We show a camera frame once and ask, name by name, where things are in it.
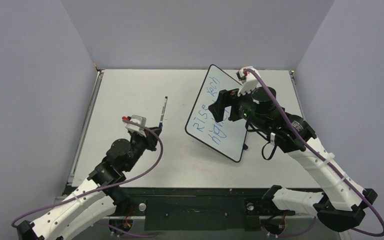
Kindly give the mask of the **white whiteboard black frame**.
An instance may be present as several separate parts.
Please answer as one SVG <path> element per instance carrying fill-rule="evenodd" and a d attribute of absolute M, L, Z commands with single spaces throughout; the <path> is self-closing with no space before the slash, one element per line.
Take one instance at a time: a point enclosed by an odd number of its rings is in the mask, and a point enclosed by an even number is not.
<path fill-rule="evenodd" d="M 228 73 L 214 64 L 210 65 L 184 128 L 189 136 L 236 163 L 241 161 L 244 150 L 246 122 L 243 119 L 229 121 L 231 107 L 225 108 L 223 121 L 216 122 L 209 105 L 217 100 L 221 90 L 238 89 L 240 86 Z"/>

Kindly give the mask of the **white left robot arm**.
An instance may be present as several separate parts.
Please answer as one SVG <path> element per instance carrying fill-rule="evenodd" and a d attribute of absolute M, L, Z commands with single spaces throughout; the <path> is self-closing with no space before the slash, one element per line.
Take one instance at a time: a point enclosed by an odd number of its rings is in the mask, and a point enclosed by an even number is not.
<path fill-rule="evenodd" d="M 139 126 L 130 139 L 115 140 L 102 161 L 63 201 L 24 213 L 11 223 L 20 240 L 71 240 L 103 217 L 123 215 L 129 209 L 129 196 L 120 187 L 144 177 L 160 162 L 143 173 L 127 178 L 145 151 L 164 149 L 161 126 Z"/>

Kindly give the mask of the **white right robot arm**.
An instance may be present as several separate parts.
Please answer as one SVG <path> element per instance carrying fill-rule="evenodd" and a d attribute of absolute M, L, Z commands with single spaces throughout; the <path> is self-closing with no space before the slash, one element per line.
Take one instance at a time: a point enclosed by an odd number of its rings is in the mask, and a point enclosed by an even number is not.
<path fill-rule="evenodd" d="M 291 190 L 272 186 L 262 197 L 269 213 L 293 211 L 318 218 L 336 232 L 355 230 L 371 207 L 377 193 L 355 183 L 326 152 L 315 130 L 300 116 L 285 112 L 276 100 L 276 91 L 256 88 L 241 94 L 238 89 L 221 90 L 208 107 L 216 122 L 245 120 L 267 142 L 296 160 L 319 184 L 319 192 Z"/>

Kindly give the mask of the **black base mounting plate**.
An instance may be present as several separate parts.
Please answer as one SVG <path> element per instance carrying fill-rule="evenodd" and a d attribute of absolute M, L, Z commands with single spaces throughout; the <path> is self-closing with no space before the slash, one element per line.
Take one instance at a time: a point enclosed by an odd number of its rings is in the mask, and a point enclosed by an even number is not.
<path fill-rule="evenodd" d="M 263 201 L 267 188 L 126 187 L 126 203 L 103 218 L 115 227 L 145 231 L 258 231 L 268 218 L 295 216 Z"/>

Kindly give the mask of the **white marker pen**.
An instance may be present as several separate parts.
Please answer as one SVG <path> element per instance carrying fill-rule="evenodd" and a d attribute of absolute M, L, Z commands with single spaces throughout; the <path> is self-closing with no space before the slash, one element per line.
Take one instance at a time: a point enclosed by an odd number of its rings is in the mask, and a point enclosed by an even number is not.
<path fill-rule="evenodd" d="M 166 112 L 166 108 L 167 108 L 167 102 L 168 102 L 168 96 L 165 96 L 164 97 L 164 102 L 163 102 L 163 106 L 162 106 L 162 110 L 161 110 L 161 115 L 160 115 L 160 120 L 159 120 L 159 124 L 164 122 L 164 116 L 165 116 L 165 112 Z"/>

